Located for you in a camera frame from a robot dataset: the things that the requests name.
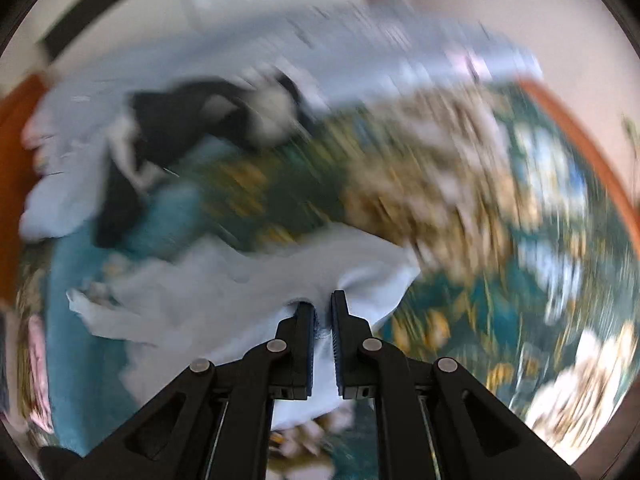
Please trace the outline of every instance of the black and white garment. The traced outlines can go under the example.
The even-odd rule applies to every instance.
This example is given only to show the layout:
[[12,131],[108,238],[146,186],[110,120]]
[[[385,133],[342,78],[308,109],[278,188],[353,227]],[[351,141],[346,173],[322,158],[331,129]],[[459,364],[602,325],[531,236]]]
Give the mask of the black and white garment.
[[95,243],[117,245],[141,217],[145,193],[164,170],[207,134],[245,152],[272,148],[306,132],[302,96],[284,74],[256,89],[223,79],[138,92],[108,131],[110,167]]

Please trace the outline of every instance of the bed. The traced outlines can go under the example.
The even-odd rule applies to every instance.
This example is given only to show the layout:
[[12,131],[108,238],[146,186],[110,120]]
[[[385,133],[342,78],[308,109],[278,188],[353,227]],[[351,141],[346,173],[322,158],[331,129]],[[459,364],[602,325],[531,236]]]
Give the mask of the bed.
[[[288,36],[291,23],[297,40],[305,37],[305,48]],[[270,44],[265,56],[258,40],[265,31],[273,39],[273,30],[291,42],[284,42],[284,52]],[[535,57],[482,27],[422,16],[397,4],[274,16],[229,32],[217,43],[208,36],[114,54],[60,83],[42,101],[36,115],[54,114],[52,122],[67,135],[48,144],[47,156],[69,153],[72,145],[82,154],[127,92],[195,75],[236,76],[243,67],[255,70],[260,54],[267,64],[297,74],[318,117],[311,140],[274,152],[247,157],[216,140],[201,145],[172,168],[175,176],[152,196],[144,221],[115,252],[133,263],[152,256],[173,260],[204,233],[237,250],[255,251],[295,242],[328,222],[345,222],[396,242],[402,233],[390,227],[399,225],[399,217],[387,210],[392,207],[384,207],[386,217],[373,206],[368,216],[360,214],[370,196],[358,176],[380,161],[387,166],[415,161],[422,176],[429,174],[442,164],[442,153],[435,150],[435,156],[433,146],[398,140],[403,121],[452,121],[451,135],[463,138],[468,121],[450,111],[481,105],[504,135],[501,149],[508,158],[507,172],[482,169],[487,182],[504,182],[504,189],[486,191],[493,201],[487,199],[478,220],[489,233],[488,247],[484,253],[472,250],[468,230],[462,235],[446,227],[437,231],[450,247],[438,249],[437,263],[422,262],[424,278],[376,327],[377,334],[415,358],[455,357],[561,456],[576,460],[638,371],[640,229],[597,150],[539,83]],[[240,43],[249,46],[238,50]],[[309,43],[322,48],[310,51]],[[340,56],[338,45],[344,48]],[[365,45],[369,50],[363,52]],[[489,151],[500,148],[486,139],[474,142]],[[57,183],[77,181],[81,173],[74,171],[84,171],[70,168],[61,162],[61,176],[41,181],[40,193],[56,186],[70,189]],[[469,171],[460,168],[457,175],[469,180],[474,174]],[[384,170],[371,175],[385,178]],[[469,185],[476,190],[476,184]],[[43,202],[40,207],[49,208],[55,221],[25,232],[61,236],[50,260],[38,250],[29,258],[46,275],[47,368],[56,436],[62,446],[86,454],[137,405],[119,379],[127,365],[126,343],[91,335],[69,309],[67,291],[100,281],[113,259],[113,251],[92,243],[92,224],[82,218],[86,202],[65,201],[70,196],[54,194]],[[418,242],[428,245],[433,239],[417,237]],[[619,275],[623,280],[613,288]],[[611,346],[620,350],[618,357],[608,368],[598,368],[603,349]],[[556,424],[558,413],[547,413],[540,398],[585,363],[593,369],[591,382],[580,387],[600,385],[593,413],[582,414],[578,429],[572,420]],[[274,474],[286,476],[292,468],[319,463],[333,478],[375,478],[373,413],[361,402],[350,417],[352,427],[329,432],[319,454],[286,460],[274,445]],[[283,439],[282,434],[272,437]]]

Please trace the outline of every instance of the clothing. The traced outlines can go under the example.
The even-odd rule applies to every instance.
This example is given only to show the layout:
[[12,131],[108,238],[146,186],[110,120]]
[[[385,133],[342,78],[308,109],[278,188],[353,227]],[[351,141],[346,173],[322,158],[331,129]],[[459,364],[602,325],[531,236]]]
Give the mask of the clothing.
[[280,400],[273,427],[291,427],[340,405],[328,302],[345,290],[350,313],[385,319],[419,273],[411,251],[354,228],[332,224],[306,243],[275,254],[245,255],[201,238],[174,264],[149,259],[109,283],[108,297],[68,292],[69,307],[94,335],[129,341],[122,381],[143,404],[189,362],[242,358],[273,338],[278,322],[304,300],[316,308],[314,389],[307,402]]
[[53,433],[49,403],[49,380],[47,379],[47,351],[42,318],[31,316],[28,321],[28,330],[31,389],[34,395],[34,410],[31,412],[31,420],[47,433]]
[[0,312],[14,304],[22,249],[18,224],[38,180],[33,153],[21,145],[20,132],[45,92],[42,79],[33,75],[0,100]]
[[[200,208],[198,189],[187,179],[158,190],[143,221],[127,237],[127,254],[173,258],[193,241],[188,233],[197,225]],[[127,365],[126,344],[93,336],[69,310],[66,298],[69,289],[84,287],[102,274],[110,252],[95,246],[94,222],[88,222],[55,241],[47,280],[43,316],[53,424],[60,445],[81,456],[139,407],[119,379]]]
[[109,175],[95,243],[115,247],[145,210],[144,195],[168,168],[209,134],[246,152],[271,147],[300,131],[300,93],[281,75],[258,89],[223,79],[184,83],[167,92],[139,92],[131,111],[108,129]]
[[20,414],[20,395],[18,390],[18,332],[20,319],[15,312],[4,313],[4,350],[6,352],[6,383],[8,389],[8,409],[4,412],[6,420],[18,432],[26,433],[29,425]]
[[[454,60],[447,53],[455,45]],[[529,50],[479,25],[418,14],[400,2],[260,16],[109,54],[65,78],[38,106],[24,140],[40,147],[45,177],[30,196],[20,232],[27,240],[60,237],[97,213],[95,170],[84,161],[104,149],[104,129],[126,110],[133,92],[196,78],[251,81],[268,67],[291,76],[308,108],[322,113],[418,86],[470,82],[461,56],[481,60],[493,81],[541,76]]]

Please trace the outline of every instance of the black cloth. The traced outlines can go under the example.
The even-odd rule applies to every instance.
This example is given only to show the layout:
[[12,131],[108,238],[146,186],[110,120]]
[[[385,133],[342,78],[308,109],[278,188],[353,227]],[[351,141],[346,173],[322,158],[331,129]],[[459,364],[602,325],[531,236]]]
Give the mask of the black cloth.
[[[295,83],[281,75],[276,80],[291,95],[302,119],[302,97]],[[244,152],[254,152],[257,146],[252,113],[247,105],[252,92],[224,79],[191,81],[167,92],[137,92],[130,98],[130,109],[138,132],[132,142],[135,170],[146,162],[167,168],[187,154],[207,134],[229,140]],[[206,103],[221,96],[232,106],[217,114]],[[94,242],[98,247],[112,248],[144,213],[144,199],[110,158],[106,193],[98,215]]]
[[[139,92],[130,99],[139,136],[136,158],[166,168],[182,158],[206,134],[228,139],[240,148],[251,149],[246,139],[249,110],[245,90],[223,79],[194,81],[169,92]],[[237,108],[222,120],[207,117],[205,103],[222,96]]]
[[104,203],[95,226],[95,245],[115,247],[144,211],[142,197],[110,159]]

